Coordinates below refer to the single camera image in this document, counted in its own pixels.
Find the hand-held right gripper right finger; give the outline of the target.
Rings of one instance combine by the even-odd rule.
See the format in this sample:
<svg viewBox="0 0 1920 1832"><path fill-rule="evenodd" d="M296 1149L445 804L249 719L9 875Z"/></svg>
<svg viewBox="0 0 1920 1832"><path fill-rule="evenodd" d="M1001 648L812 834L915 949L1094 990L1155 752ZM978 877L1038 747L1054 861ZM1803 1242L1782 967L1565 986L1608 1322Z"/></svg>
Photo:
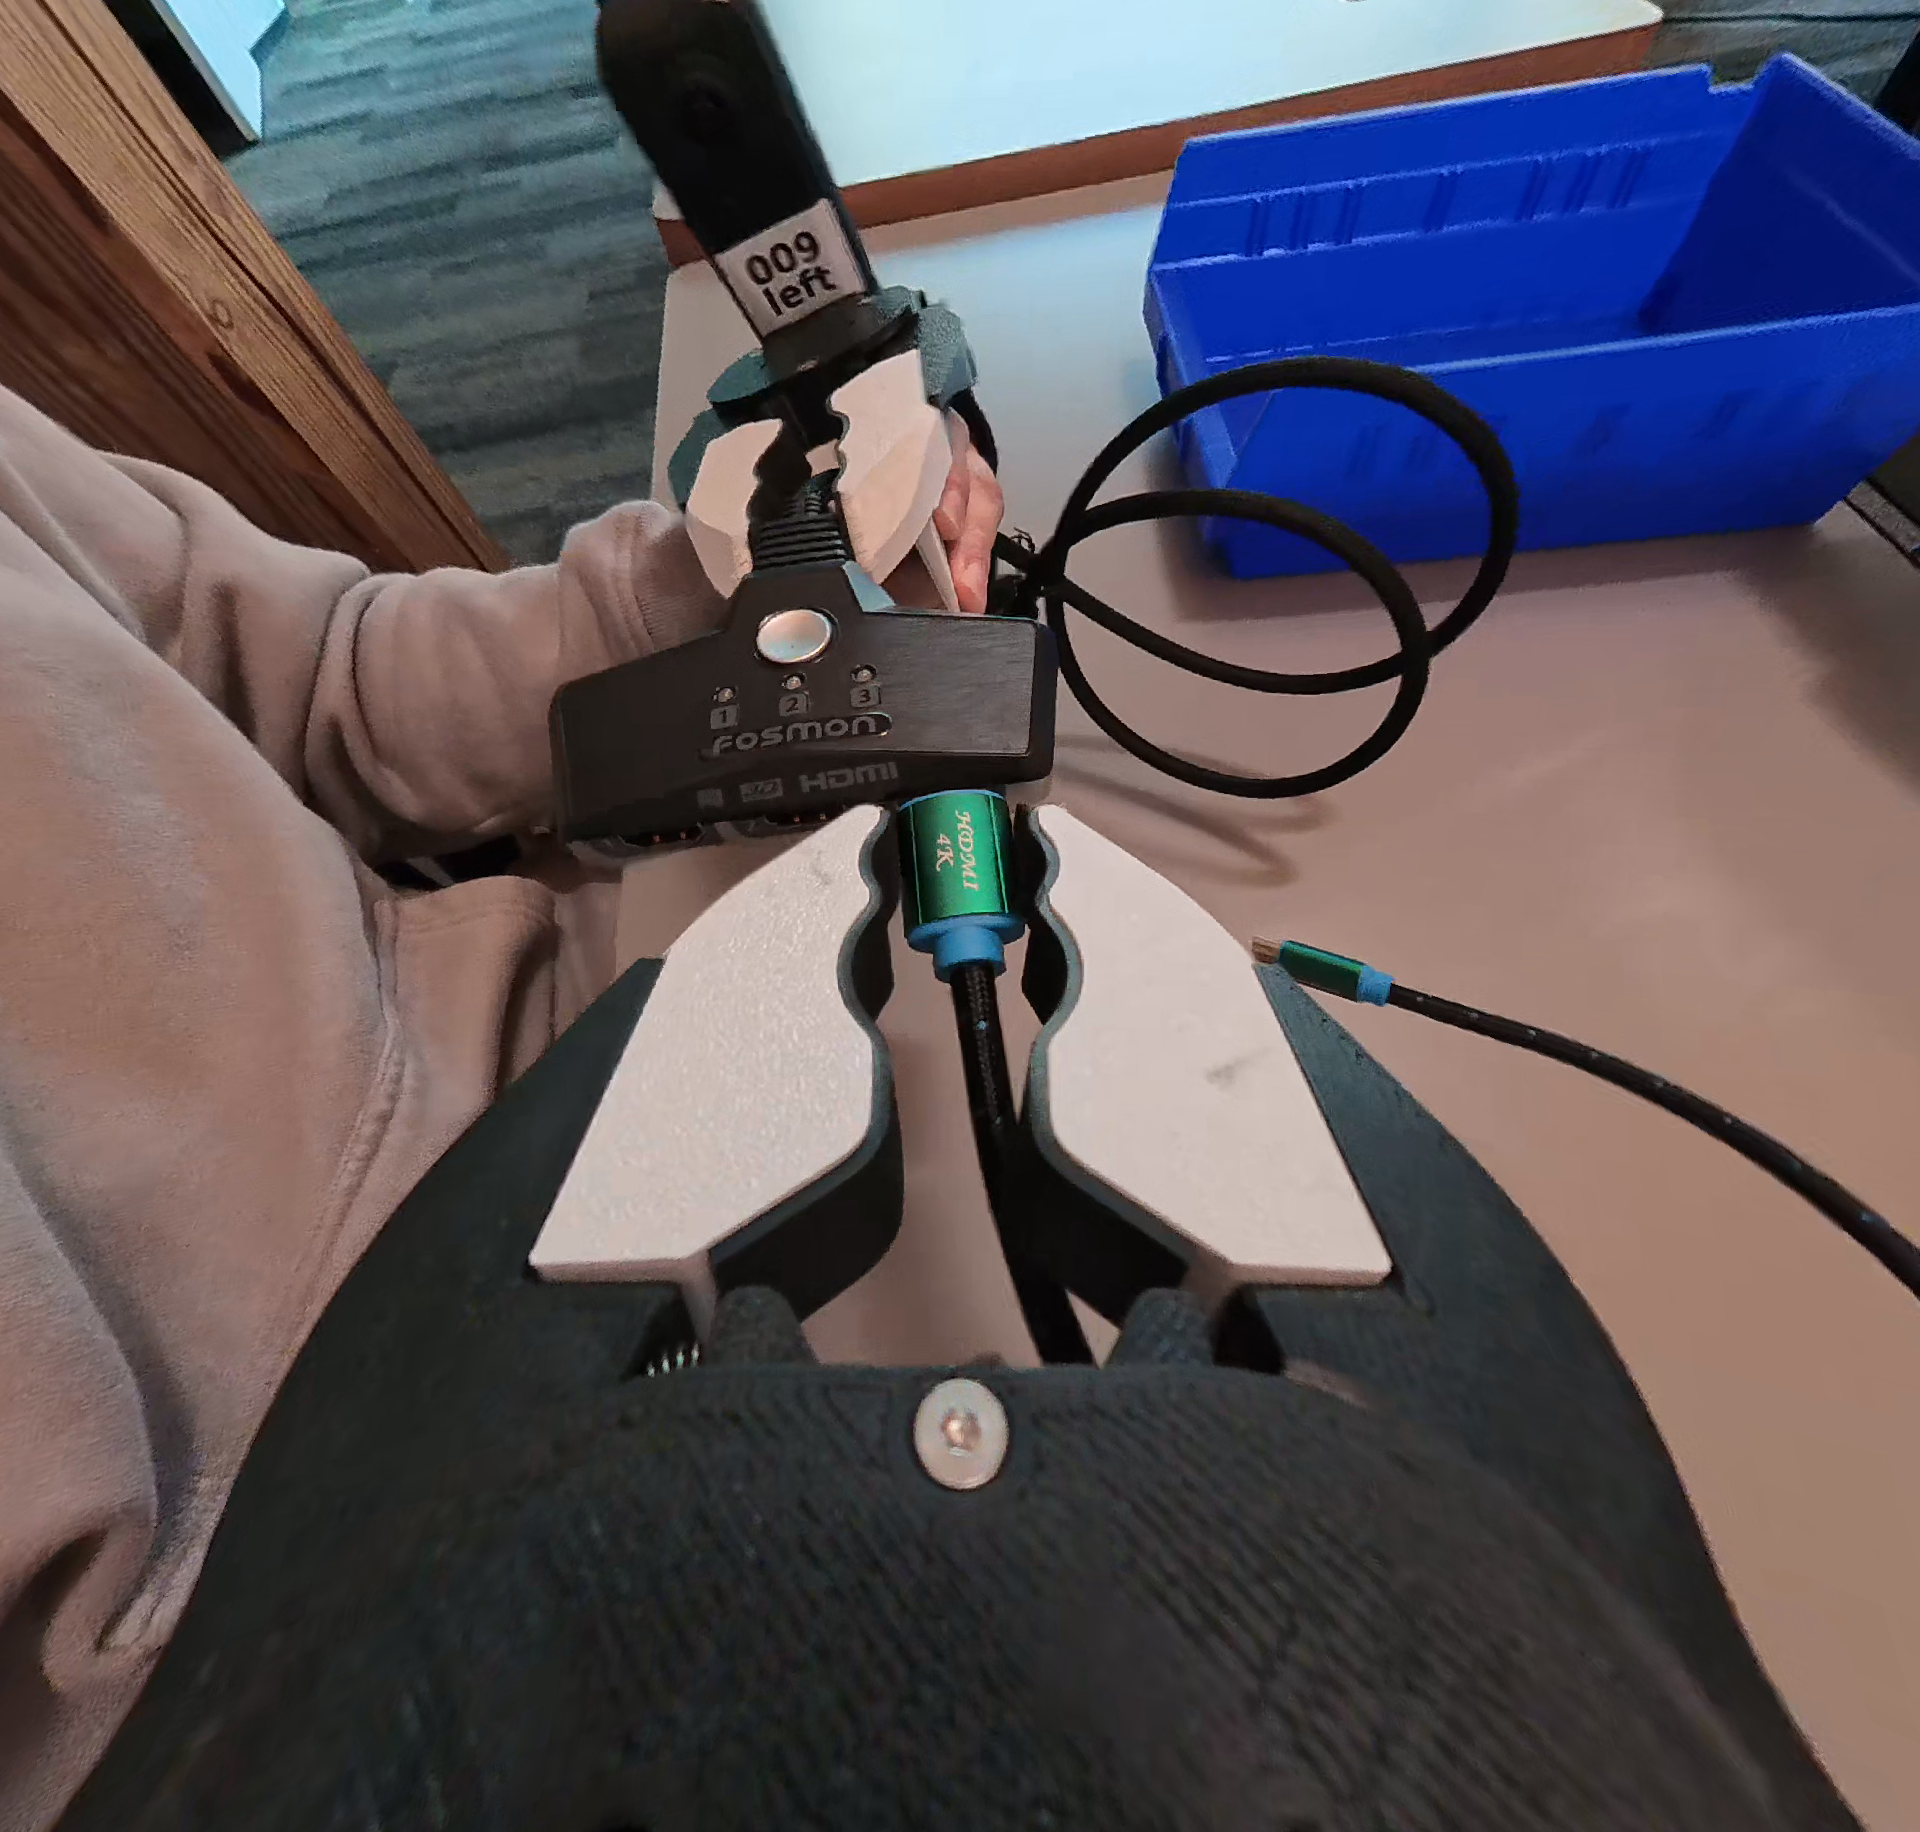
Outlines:
<svg viewBox="0 0 1920 1832"><path fill-rule="evenodd" d="M1154 1291L1370 1292L1395 1263L1247 948L1063 805L1021 813L1031 1239L1122 1325Z"/></svg>

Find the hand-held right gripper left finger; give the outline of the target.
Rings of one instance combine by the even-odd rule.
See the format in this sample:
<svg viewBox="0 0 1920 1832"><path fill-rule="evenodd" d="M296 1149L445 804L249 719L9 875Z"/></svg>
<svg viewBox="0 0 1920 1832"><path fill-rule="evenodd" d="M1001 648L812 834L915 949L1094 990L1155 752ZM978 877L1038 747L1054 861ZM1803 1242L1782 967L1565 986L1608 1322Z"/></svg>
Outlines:
<svg viewBox="0 0 1920 1832"><path fill-rule="evenodd" d="M737 1291L808 1320L900 1232L894 817L856 805L718 891L661 957L534 1239L545 1284Z"/></svg>

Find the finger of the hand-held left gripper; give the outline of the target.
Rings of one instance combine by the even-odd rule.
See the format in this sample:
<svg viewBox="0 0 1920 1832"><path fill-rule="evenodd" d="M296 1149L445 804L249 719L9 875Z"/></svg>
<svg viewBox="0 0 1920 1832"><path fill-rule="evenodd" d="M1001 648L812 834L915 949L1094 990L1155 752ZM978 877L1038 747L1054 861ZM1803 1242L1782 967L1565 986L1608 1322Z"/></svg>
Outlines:
<svg viewBox="0 0 1920 1832"><path fill-rule="evenodd" d="M718 435L702 455L685 500L685 526L709 582L740 582L753 570L750 508L761 461L781 434L781 421L750 421Z"/></svg>
<svg viewBox="0 0 1920 1832"><path fill-rule="evenodd" d="M837 501L858 570L882 589L915 555L947 614L960 600L932 516L955 463L952 437L926 390L924 356L869 362L828 394L841 422Z"/></svg>

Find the black hdmi switch with cable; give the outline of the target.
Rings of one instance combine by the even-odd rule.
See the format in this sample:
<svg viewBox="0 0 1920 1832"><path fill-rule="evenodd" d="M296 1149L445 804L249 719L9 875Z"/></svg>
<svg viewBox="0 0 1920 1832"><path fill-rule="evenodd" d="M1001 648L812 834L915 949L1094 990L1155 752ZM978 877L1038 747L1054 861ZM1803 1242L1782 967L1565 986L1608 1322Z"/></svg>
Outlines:
<svg viewBox="0 0 1920 1832"><path fill-rule="evenodd" d="M1098 500L1164 430L1291 390L1395 405L1469 461L1485 496L1485 548L1444 620L1427 624L1400 567L1323 510L1241 488ZM1255 523L1317 544L1377 594L1395 652L1311 676L1237 666L1157 634L1069 579L1077 547L1160 518ZM1263 804L1336 789L1404 737L1434 659L1498 596L1520 526L1514 463L1471 405L1420 373L1346 358L1240 364L1137 415L1087 466L1041 548L1001 544L1011 574L1001 596L1007 616L882 606L826 479L810 475L769 520L753 520L749 573L718 630L556 693L556 826L568 845L628 855L697 842L721 826L783 832L869 802L902 805L949 789L1035 785L1054 762L1062 685L1120 747L1177 785ZM1069 639L1071 614L1164 666L1237 693L1327 696L1391 684L1395 696L1377 729L1331 766L1267 779L1202 766L1145 740L1094 691Z"/></svg>

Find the blue plastic bin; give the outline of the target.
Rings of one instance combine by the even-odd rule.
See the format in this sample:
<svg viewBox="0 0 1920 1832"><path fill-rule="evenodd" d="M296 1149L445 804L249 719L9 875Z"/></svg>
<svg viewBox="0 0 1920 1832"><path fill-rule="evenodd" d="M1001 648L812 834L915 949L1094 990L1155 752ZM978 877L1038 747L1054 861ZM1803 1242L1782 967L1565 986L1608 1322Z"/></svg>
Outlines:
<svg viewBox="0 0 1920 1832"><path fill-rule="evenodd" d="M1162 394L1294 358L1443 386L1522 551L1810 526L1917 434L1918 145L1788 54L1192 139L1145 321Z"/></svg>

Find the person's left forearm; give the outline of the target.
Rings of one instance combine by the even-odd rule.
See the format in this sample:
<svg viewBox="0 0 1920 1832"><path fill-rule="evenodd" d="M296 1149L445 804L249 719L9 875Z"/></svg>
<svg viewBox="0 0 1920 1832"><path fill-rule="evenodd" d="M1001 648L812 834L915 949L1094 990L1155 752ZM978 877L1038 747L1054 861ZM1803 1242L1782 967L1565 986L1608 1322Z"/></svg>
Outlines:
<svg viewBox="0 0 1920 1832"><path fill-rule="evenodd" d="M551 565L377 574L276 548L254 745L371 863L558 826L550 711L565 684L714 630L680 512L621 504Z"/></svg>

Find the person's left hand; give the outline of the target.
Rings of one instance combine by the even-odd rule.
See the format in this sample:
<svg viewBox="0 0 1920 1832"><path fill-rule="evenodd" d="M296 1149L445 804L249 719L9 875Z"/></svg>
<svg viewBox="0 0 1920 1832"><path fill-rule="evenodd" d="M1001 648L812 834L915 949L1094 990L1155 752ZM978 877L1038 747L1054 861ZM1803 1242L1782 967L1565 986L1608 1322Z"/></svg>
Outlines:
<svg viewBox="0 0 1920 1832"><path fill-rule="evenodd" d="M995 469L959 414L947 414L947 439L947 480L932 523L947 555L956 608L982 616L989 608L1006 498Z"/></svg>

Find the white desk with wooden edge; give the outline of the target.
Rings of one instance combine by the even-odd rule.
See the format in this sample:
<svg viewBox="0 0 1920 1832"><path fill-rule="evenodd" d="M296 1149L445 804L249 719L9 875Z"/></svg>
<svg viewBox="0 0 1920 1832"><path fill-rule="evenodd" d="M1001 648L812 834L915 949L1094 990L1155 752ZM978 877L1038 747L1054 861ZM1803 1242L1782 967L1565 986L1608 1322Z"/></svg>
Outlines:
<svg viewBox="0 0 1920 1832"><path fill-rule="evenodd" d="M860 230L1221 131L1635 70L1651 0L761 0Z"/></svg>

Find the person's light sweatshirt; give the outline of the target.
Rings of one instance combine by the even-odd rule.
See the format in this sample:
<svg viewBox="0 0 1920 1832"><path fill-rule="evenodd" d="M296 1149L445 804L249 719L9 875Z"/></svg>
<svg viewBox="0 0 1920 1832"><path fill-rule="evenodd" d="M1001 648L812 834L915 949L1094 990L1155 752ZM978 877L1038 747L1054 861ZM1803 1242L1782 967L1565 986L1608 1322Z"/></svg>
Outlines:
<svg viewBox="0 0 1920 1832"><path fill-rule="evenodd" d="M307 547L2 434L4 1827L49 1827L312 1325L611 980L616 885L397 890L254 745Z"/></svg>

